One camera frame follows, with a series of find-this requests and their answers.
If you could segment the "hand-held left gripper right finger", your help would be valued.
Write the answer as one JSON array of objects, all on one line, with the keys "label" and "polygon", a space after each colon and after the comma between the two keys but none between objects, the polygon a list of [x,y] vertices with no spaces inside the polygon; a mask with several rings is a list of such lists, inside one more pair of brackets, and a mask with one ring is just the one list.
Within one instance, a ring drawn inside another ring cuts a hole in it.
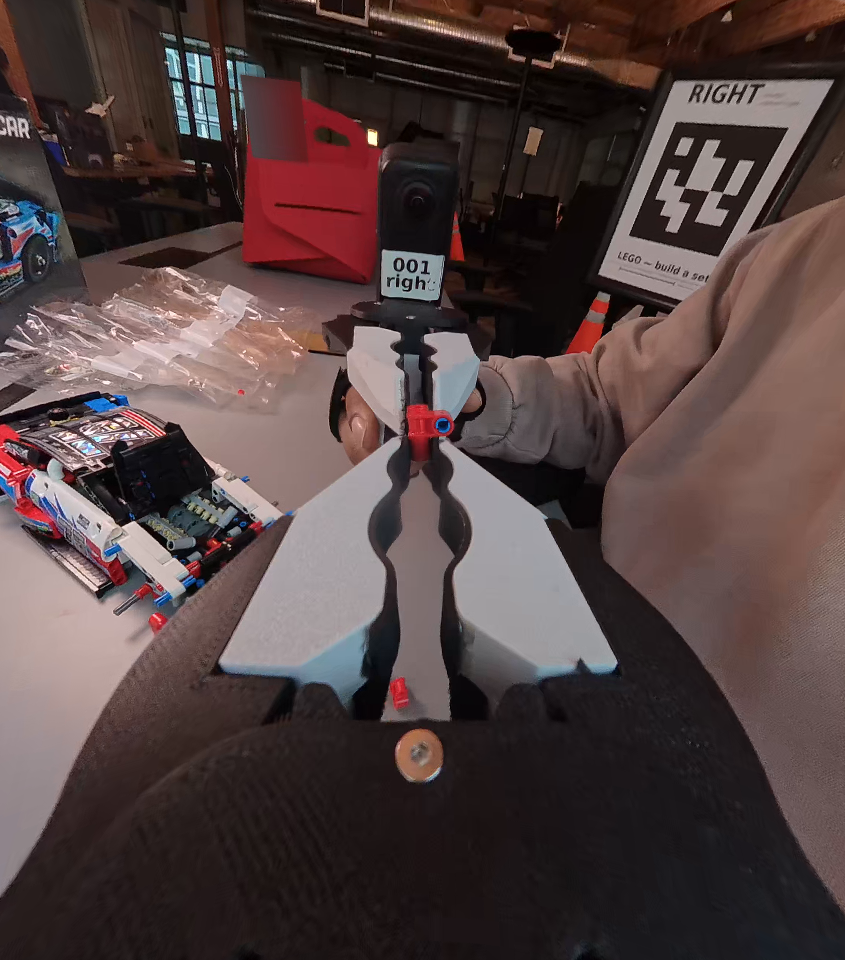
[{"label": "hand-held left gripper right finger", "polygon": [[428,476],[452,553],[440,618],[450,717],[484,719],[514,685],[616,671],[545,516],[447,440]]}]

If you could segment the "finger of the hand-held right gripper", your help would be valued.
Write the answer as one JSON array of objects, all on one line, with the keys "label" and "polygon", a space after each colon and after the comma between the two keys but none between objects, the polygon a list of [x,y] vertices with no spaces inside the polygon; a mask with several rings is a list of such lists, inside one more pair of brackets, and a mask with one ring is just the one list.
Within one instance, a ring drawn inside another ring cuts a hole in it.
[{"label": "finger of the hand-held right gripper", "polygon": [[423,395],[430,409],[451,419],[477,388],[480,360],[465,332],[431,332],[422,339]]},{"label": "finger of the hand-held right gripper", "polygon": [[398,350],[403,334],[380,326],[357,326],[347,351],[347,376],[377,420],[396,435],[406,432],[408,381]]}]

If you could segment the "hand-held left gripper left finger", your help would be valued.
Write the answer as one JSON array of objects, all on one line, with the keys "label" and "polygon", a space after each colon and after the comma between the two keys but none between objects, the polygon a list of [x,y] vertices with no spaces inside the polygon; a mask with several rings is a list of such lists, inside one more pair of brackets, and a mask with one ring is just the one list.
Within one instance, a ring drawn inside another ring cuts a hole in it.
[{"label": "hand-held left gripper left finger", "polygon": [[294,514],[220,657],[229,675],[327,685],[381,719],[400,648],[396,575],[409,441],[391,438]]}]

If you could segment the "toy brick race car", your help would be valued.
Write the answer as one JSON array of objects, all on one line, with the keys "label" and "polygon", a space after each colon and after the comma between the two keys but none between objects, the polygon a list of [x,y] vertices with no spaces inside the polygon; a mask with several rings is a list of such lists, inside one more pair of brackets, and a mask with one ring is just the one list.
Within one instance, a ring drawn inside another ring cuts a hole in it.
[{"label": "toy brick race car", "polygon": [[178,424],[90,391],[0,414],[0,501],[30,540],[114,610],[153,606],[154,635],[284,514]]}]

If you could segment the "person's right forearm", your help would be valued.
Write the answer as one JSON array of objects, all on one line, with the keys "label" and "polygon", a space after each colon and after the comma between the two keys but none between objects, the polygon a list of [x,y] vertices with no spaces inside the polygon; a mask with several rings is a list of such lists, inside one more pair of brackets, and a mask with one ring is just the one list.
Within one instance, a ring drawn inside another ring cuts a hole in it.
[{"label": "person's right forearm", "polygon": [[668,316],[479,385],[460,447],[604,484],[609,556],[794,540],[845,511],[845,196],[744,237]]}]

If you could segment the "person's right hand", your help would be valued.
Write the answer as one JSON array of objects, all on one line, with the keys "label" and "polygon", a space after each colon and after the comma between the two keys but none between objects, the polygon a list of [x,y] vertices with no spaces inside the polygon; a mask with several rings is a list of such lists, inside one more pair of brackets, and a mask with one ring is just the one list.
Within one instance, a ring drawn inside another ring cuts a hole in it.
[{"label": "person's right hand", "polygon": [[377,418],[354,387],[349,387],[345,392],[336,426],[344,453],[354,466],[395,436],[394,431]]}]

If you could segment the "red folded cardboard box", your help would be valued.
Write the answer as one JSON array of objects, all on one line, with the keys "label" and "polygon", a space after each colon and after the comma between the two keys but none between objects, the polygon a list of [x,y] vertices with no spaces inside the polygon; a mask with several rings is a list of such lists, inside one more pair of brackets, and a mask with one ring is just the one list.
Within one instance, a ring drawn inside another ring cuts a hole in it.
[{"label": "red folded cardboard box", "polygon": [[247,117],[244,261],[314,277],[367,284],[379,265],[381,150],[356,121],[299,98],[304,147],[293,158],[265,158]]}]

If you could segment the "pile of clear plastic bags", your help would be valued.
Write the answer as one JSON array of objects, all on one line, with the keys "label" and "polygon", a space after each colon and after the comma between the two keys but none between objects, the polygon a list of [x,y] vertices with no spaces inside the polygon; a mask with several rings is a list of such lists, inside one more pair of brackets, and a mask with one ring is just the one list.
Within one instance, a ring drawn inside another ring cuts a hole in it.
[{"label": "pile of clear plastic bags", "polygon": [[58,394],[174,388],[264,412],[319,329],[309,308],[160,268],[100,305],[33,306],[0,345],[0,374]]}]

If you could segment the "paned window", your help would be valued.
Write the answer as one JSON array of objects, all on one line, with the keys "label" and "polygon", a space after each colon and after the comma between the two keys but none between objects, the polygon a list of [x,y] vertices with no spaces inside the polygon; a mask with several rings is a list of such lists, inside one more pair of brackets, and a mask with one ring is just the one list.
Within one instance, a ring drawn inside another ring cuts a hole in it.
[{"label": "paned window", "polygon": [[[162,31],[164,65],[173,99],[176,129],[181,136],[191,135],[189,109],[187,107],[184,71],[176,38]],[[222,141],[222,126],[217,101],[213,57],[209,42],[198,38],[184,38],[185,66],[189,77],[192,114],[196,135],[200,139]],[[263,68],[251,60],[248,53],[239,47],[225,48],[225,70],[229,95],[229,110],[235,129],[238,114],[243,109],[243,78],[263,77]]]}]

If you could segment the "black framed marker sign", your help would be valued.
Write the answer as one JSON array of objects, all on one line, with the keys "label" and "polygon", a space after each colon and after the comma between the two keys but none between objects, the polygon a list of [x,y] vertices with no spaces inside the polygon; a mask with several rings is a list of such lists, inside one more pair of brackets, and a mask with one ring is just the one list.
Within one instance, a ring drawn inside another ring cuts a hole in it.
[{"label": "black framed marker sign", "polygon": [[588,273],[672,308],[742,237],[776,222],[845,105],[845,54],[666,71]]}]

